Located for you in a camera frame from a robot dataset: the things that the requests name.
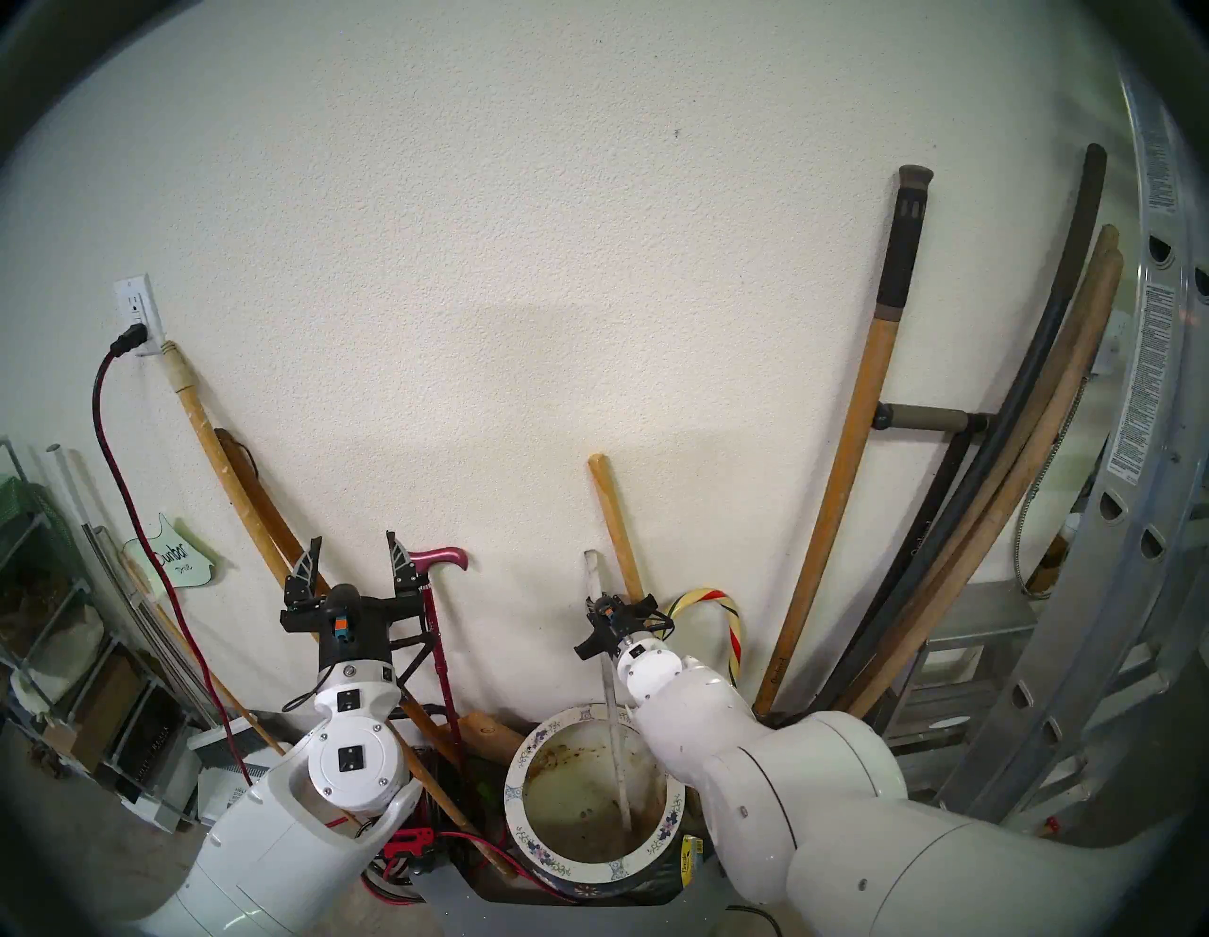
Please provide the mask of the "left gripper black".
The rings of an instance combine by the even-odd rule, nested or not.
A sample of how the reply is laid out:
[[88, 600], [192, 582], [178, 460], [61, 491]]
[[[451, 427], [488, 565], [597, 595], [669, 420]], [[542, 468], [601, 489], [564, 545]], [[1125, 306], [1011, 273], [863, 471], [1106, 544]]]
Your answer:
[[318, 596], [318, 560], [322, 537], [314, 537], [308, 549], [295, 561], [284, 588], [280, 627], [287, 634], [316, 635], [319, 641], [319, 666], [354, 660], [391, 664], [389, 627], [393, 621], [423, 614], [421, 577], [413, 559], [386, 532], [392, 565], [394, 596], [364, 596], [352, 584], [339, 584], [325, 596]]

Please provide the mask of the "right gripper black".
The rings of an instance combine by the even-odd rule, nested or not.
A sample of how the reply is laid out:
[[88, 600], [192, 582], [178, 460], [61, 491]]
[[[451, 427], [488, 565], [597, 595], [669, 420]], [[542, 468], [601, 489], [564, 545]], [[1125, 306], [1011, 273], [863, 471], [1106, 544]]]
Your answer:
[[648, 594], [640, 602], [611, 602], [609, 595], [589, 597], [585, 605], [591, 634], [575, 644], [580, 660], [590, 660], [600, 654], [619, 657], [621, 644], [636, 634], [652, 634], [666, 640], [673, 634], [673, 619], [659, 609], [656, 598]]

